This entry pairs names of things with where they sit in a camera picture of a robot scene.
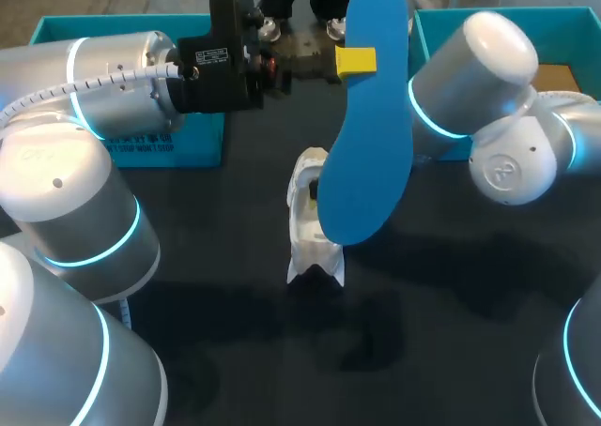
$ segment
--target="black table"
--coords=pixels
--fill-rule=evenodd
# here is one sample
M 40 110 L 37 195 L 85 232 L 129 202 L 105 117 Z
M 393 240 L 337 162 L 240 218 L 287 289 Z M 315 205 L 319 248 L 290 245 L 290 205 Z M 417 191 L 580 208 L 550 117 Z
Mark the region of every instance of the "black table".
M 331 146 L 345 103 L 296 84 L 229 118 L 223 168 L 124 171 L 162 243 L 130 305 L 165 364 L 166 425 L 535 425 L 538 350 L 601 267 L 601 184 L 506 207 L 465 163 L 435 164 L 345 250 L 344 289 L 319 271 L 286 286 L 288 180 L 306 147 Z

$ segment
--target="blue insole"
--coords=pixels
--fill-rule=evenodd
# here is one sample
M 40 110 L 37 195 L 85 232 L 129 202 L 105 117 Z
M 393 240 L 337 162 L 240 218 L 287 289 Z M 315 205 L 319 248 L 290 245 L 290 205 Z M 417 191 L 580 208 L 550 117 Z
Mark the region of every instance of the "blue insole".
M 319 178 L 319 221 L 342 245 L 382 226 L 411 172 L 407 1 L 350 0 L 347 47 L 376 48 L 378 72 L 348 78 L 347 116 Z

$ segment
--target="yellow block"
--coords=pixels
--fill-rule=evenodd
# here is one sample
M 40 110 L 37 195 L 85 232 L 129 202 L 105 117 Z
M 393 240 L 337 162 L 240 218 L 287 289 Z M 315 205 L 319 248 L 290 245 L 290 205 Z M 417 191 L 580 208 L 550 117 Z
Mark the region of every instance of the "yellow block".
M 373 73 L 377 70 L 376 48 L 336 46 L 336 72 L 341 79 L 353 74 Z

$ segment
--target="sneaker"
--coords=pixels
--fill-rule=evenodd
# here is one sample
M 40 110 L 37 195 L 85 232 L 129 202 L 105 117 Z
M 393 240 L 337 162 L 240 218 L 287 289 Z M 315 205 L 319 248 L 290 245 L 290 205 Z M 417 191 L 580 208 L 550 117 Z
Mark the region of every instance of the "sneaker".
M 263 27 L 259 29 L 259 39 L 264 43 L 275 43 L 282 36 L 280 22 L 270 17 L 263 21 Z
M 347 18 L 342 20 L 334 18 L 326 22 L 328 37 L 334 41 L 344 41 L 347 36 Z
M 329 241 L 323 234 L 317 215 L 317 183 L 328 152 L 310 147 L 300 154 L 292 172 L 286 202 L 290 208 L 289 228 L 292 258 L 288 266 L 287 283 L 318 265 L 345 285 L 345 256 L 341 245 Z

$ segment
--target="blue container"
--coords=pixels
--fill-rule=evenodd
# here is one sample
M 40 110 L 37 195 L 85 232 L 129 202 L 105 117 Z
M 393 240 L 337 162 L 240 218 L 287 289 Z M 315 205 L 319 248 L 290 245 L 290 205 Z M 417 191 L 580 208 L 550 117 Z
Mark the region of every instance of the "blue container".
M 409 41 L 409 74 L 415 74 L 430 56 L 480 8 L 418 10 Z M 601 22 L 586 7 L 486 8 L 516 23 L 538 52 L 541 64 L 567 65 L 582 93 L 601 99 Z M 444 160 L 466 160 L 471 140 L 463 140 Z
M 30 44 L 159 30 L 174 42 L 204 35 L 208 15 L 47 16 L 39 21 Z M 209 167 L 221 163 L 223 114 L 189 114 L 174 134 L 106 140 L 121 168 Z

